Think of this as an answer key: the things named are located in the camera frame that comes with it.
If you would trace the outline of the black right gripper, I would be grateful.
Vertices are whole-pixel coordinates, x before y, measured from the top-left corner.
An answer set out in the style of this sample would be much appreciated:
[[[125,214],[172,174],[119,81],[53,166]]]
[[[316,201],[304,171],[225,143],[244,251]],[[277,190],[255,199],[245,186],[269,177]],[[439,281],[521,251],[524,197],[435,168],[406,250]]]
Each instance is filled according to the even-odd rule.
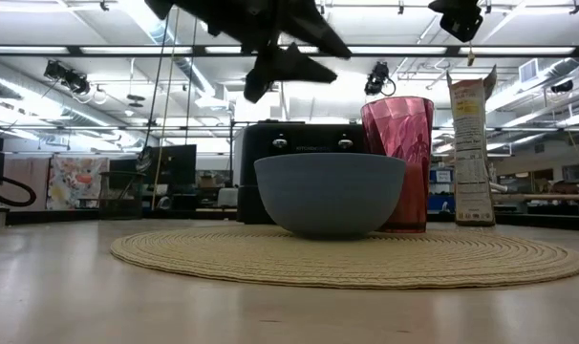
[[[471,41],[479,30],[483,17],[479,0],[433,0],[431,11],[441,14],[440,27],[460,42]]]

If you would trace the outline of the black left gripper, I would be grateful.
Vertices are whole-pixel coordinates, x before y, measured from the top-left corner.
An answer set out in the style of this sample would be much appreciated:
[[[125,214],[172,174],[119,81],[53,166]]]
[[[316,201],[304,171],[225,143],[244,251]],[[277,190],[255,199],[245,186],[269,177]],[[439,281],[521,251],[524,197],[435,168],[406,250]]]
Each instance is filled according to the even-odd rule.
[[[332,83],[337,74],[302,54],[292,43],[278,46],[280,32],[338,58],[352,52],[328,24],[314,0],[144,0],[164,20],[173,7],[207,24],[212,36],[224,33],[241,43],[243,53],[258,52],[246,76],[244,98],[257,103],[276,81]]]

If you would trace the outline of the red faceted plastic tumbler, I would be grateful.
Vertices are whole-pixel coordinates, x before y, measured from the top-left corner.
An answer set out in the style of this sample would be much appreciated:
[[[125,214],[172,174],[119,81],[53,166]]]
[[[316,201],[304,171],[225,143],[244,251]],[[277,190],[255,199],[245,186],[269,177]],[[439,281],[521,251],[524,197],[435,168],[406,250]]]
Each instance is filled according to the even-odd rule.
[[[362,106],[361,117],[367,150],[406,163],[399,201],[381,230],[424,232],[434,102],[424,97],[385,97]]]

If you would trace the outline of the yellow cereal box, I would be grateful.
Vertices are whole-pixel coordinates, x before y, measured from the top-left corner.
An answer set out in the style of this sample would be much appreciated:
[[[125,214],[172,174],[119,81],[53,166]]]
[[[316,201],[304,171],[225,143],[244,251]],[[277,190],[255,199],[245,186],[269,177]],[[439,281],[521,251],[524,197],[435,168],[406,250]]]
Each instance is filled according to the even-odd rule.
[[[456,224],[496,224],[487,164],[485,104],[497,83],[497,69],[480,79],[447,79],[454,127]]]

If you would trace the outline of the blue bowl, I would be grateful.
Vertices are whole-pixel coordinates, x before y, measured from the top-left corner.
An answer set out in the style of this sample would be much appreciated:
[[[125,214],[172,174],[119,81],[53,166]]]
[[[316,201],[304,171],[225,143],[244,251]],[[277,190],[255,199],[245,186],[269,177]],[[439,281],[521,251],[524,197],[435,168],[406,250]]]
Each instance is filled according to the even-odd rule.
[[[271,220],[303,237],[354,238],[376,231],[397,207],[403,160],[373,154],[308,153],[254,163]]]

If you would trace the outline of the white LED light strip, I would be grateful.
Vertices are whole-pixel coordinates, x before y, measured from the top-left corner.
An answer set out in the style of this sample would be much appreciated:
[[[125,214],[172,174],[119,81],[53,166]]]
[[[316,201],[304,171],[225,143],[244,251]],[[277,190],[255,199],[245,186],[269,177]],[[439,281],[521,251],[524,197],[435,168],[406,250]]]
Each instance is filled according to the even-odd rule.
[[[174,47],[165,46],[109,46],[109,47],[95,47],[87,46],[81,47],[80,50],[84,54],[191,54],[191,47]]]
[[[574,47],[473,47],[461,48],[461,54],[571,54]]]
[[[350,46],[352,54],[444,54],[446,47],[418,46]]]
[[[0,46],[0,54],[68,54],[66,47]]]
[[[241,46],[207,46],[204,50],[208,54],[242,54]],[[318,54],[319,49],[313,46],[298,46],[298,50],[304,54]]]

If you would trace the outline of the black four-slot toaster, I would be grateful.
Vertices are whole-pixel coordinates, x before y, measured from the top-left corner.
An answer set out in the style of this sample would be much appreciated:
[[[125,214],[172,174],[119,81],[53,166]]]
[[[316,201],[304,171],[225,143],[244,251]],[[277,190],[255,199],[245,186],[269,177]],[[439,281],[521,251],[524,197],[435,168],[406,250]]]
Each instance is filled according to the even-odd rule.
[[[233,178],[238,186],[237,221],[270,224],[256,181],[254,163],[262,158],[300,153],[364,153],[359,124],[307,124],[303,121],[259,121],[233,139]]]

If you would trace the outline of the white box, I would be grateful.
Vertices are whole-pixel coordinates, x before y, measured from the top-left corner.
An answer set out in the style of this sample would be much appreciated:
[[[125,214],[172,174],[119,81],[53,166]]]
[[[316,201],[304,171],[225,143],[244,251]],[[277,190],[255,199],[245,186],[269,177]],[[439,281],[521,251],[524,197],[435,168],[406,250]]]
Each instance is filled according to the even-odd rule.
[[[218,207],[236,207],[238,204],[239,189],[235,187],[224,187],[218,192]]]

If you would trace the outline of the black monitor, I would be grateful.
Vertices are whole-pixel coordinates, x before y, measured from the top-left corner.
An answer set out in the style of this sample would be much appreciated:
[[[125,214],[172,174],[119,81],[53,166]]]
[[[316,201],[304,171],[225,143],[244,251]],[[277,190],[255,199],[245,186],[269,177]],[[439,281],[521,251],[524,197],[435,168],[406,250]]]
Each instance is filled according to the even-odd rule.
[[[151,165],[144,181],[148,184],[193,184],[196,156],[195,144],[155,147],[151,150]]]
[[[150,162],[139,160],[110,160],[109,170],[112,172],[145,173],[150,165]]]

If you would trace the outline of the blue storage bin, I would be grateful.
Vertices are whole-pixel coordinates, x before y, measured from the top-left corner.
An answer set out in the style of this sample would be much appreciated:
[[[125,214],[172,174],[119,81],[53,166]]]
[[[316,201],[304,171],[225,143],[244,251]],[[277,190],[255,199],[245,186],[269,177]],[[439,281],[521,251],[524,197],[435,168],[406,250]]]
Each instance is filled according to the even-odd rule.
[[[430,194],[427,199],[427,209],[429,212],[456,212],[455,197],[453,194]]]

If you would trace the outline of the wooden bench top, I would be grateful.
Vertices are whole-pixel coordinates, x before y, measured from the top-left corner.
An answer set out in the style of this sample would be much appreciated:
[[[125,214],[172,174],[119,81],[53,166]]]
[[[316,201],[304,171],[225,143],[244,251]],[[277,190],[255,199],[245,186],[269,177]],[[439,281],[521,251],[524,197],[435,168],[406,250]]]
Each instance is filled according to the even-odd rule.
[[[575,201],[579,202],[579,194],[502,194],[492,195],[494,202],[526,202],[526,201]]]

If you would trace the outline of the round woven tan placemat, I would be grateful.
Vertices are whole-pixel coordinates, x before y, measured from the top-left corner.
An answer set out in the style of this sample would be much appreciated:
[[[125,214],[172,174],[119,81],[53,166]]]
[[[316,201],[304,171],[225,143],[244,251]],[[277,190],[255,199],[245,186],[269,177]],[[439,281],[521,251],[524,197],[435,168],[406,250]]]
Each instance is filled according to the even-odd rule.
[[[350,290],[488,288],[579,274],[579,252],[483,231],[309,240],[278,226],[156,230],[116,239],[126,263],[208,279]]]

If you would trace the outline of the floral printed cloth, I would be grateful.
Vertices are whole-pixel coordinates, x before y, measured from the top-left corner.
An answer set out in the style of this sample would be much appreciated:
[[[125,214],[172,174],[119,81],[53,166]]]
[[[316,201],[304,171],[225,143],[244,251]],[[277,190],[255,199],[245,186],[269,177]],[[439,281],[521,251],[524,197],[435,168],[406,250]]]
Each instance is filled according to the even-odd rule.
[[[107,172],[108,169],[108,158],[52,157],[46,208],[74,210],[97,206],[101,190],[101,173]]]

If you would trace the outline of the pink panel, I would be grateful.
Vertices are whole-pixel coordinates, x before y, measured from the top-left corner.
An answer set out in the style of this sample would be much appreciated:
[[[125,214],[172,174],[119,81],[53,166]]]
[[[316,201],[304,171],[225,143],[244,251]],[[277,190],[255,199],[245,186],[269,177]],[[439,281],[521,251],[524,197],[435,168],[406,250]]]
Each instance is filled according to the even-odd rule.
[[[46,209],[49,158],[5,159],[4,175],[29,186],[36,195],[33,204],[11,206],[15,211],[44,211]]]

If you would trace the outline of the black overhead frame beam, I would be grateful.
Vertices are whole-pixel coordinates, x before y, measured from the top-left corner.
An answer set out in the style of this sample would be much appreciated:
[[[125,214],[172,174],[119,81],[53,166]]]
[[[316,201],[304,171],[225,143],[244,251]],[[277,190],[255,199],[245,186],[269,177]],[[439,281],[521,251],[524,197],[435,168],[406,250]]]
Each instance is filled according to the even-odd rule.
[[[43,45],[0,45],[0,46],[43,46]],[[80,48],[87,47],[87,46],[79,46],[79,45],[51,45],[54,47],[66,47],[69,51],[68,54],[0,54],[0,56],[72,56],[72,57],[84,57],[84,56],[91,56],[91,57],[157,57],[159,55],[162,56],[182,56],[182,57],[203,57],[203,56],[215,56],[215,57],[232,57],[232,56],[244,56],[245,53],[242,54],[208,54],[204,48],[207,46],[222,46],[222,45],[178,45],[174,47],[191,47],[192,53],[191,54],[84,54]],[[94,45],[95,47],[109,47],[112,45]],[[158,46],[158,45],[121,45],[127,47],[137,47],[137,46]],[[375,45],[375,46],[418,46],[418,47],[434,47],[437,45]],[[565,57],[579,57],[579,46],[525,46],[525,47],[574,47],[575,50],[571,54],[461,54],[461,48],[473,48],[473,47],[522,47],[522,46],[493,46],[493,45],[481,45],[481,46],[459,46],[459,45],[447,45],[447,46],[438,46],[438,47],[446,47],[447,51],[444,54],[352,54],[352,57],[449,57],[449,58],[460,58],[460,57],[467,57],[470,54],[473,54],[476,57],[483,56],[485,58],[519,58],[519,57],[543,57],[543,58],[565,58]]]

